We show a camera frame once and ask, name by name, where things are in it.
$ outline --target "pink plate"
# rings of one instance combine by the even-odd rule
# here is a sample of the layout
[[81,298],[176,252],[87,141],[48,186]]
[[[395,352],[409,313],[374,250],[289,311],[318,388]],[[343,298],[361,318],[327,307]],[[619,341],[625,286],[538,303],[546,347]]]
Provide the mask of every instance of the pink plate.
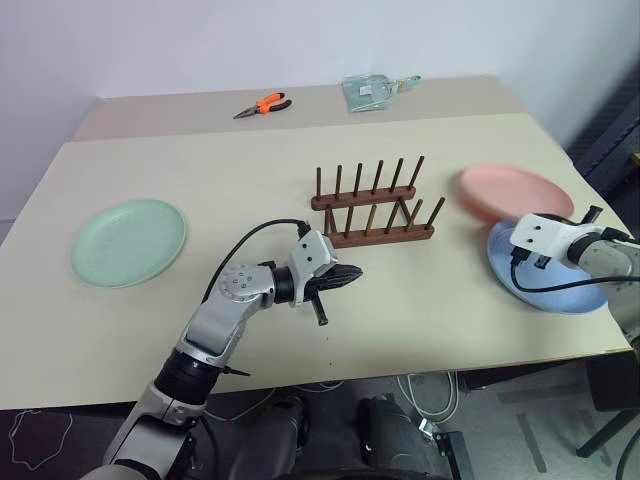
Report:
[[458,183],[460,200],[485,219],[518,219],[527,213],[573,214],[569,195],[533,173],[500,165],[466,168]]

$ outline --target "green plate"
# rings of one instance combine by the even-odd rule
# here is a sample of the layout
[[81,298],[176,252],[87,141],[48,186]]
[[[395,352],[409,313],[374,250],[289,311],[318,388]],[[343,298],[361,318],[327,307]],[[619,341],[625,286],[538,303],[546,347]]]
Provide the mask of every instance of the green plate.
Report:
[[184,219],[174,207],[160,200],[131,200],[83,226],[71,250],[71,268],[96,287],[129,287],[167,268],[184,239]]

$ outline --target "orange pliers handle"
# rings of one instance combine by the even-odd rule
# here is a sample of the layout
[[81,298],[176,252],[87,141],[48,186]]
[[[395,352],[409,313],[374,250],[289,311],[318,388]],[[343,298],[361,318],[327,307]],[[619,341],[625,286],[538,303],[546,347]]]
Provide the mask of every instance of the orange pliers handle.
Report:
[[277,112],[278,110],[284,110],[289,105],[291,105],[291,100],[285,100],[282,103],[271,105],[273,102],[277,102],[281,98],[284,98],[284,93],[282,92],[273,93],[268,97],[263,98],[262,100],[258,100],[256,102],[256,106],[258,107],[258,112],[260,113]]

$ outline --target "plate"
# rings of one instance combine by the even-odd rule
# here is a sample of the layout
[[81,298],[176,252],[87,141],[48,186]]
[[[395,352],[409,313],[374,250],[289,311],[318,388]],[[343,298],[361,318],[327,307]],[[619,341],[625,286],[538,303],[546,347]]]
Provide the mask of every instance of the plate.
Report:
[[[588,313],[607,303],[607,297],[597,285],[567,288],[556,292],[525,293],[518,290],[511,281],[511,250],[509,241],[515,222],[505,220],[496,224],[489,233],[487,256],[489,263],[502,284],[516,297],[545,310],[558,313]],[[531,254],[521,263],[516,272],[520,285],[529,288],[549,287],[568,282],[590,279],[584,270],[565,267],[557,260],[551,260],[547,268],[540,270],[534,263],[538,255]]]
[[574,209],[569,195],[546,178],[499,165],[466,168],[459,178],[458,194],[472,213],[497,221],[515,220],[527,213],[569,218]]
[[185,222],[168,203],[138,199],[89,220],[71,249],[71,268],[96,287],[121,288],[154,277],[178,256]]

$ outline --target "black wire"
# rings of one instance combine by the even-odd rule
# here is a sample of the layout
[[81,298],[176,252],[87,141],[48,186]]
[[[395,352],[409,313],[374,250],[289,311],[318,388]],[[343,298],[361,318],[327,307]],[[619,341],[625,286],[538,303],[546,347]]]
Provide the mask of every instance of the black wire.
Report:
[[224,267],[227,265],[227,263],[229,262],[231,257],[233,257],[233,255],[242,246],[242,244],[244,242],[246,242],[249,239],[249,237],[251,237],[251,235],[253,235],[254,233],[262,230],[263,228],[269,227],[271,225],[277,225],[279,223],[293,223],[294,225],[298,225],[298,227],[301,224],[305,224],[305,222],[303,220],[295,220],[293,218],[279,218],[277,220],[271,220],[269,222],[265,222],[265,223],[263,223],[261,225],[258,225],[253,230],[251,230],[249,233],[247,233],[244,237],[242,237],[240,239],[240,241],[238,243],[236,243],[236,246],[231,249],[231,251],[228,253],[228,255],[226,257],[224,257],[224,260],[222,260],[222,263],[220,264],[220,266],[216,270],[216,273],[213,274],[213,277],[211,278],[211,281],[209,282],[209,285],[207,286],[207,290],[204,292],[204,297],[202,297],[202,303],[207,301],[207,299],[209,298],[209,295],[211,294],[211,290],[213,289],[213,285],[216,283],[216,280],[220,276],[220,273],[222,272]]
[[620,456],[620,461],[618,461],[618,468],[616,468],[616,480],[622,480],[622,475],[624,475],[624,467],[627,465],[627,460],[629,460],[629,455],[631,454],[631,450],[634,445],[638,443],[638,439],[640,438],[640,428],[636,430],[636,433],[633,434],[631,439],[629,439],[629,443],[624,447],[624,451]]
[[211,442],[211,447],[213,448],[213,480],[218,480],[220,478],[220,448],[218,447],[218,441],[216,440],[216,436],[213,433],[213,429],[207,419],[204,416],[200,417],[200,423],[204,427],[207,432],[207,436],[209,437],[209,441]]
[[616,275],[611,277],[598,277],[598,278],[591,278],[589,280],[580,280],[579,282],[563,283],[562,285],[553,285],[551,287],[526,288],[518,283],[518,279],[516,278],[516,266],[511,265],[511,281],[513,282],[513,285],[521,292],[544,293],[544,292],[555,292],[556,290],[564,290],[567,288],[582,287],[584,285],[594,285],[596,283],[640,282],[640,277],[628,277],[624,275]]

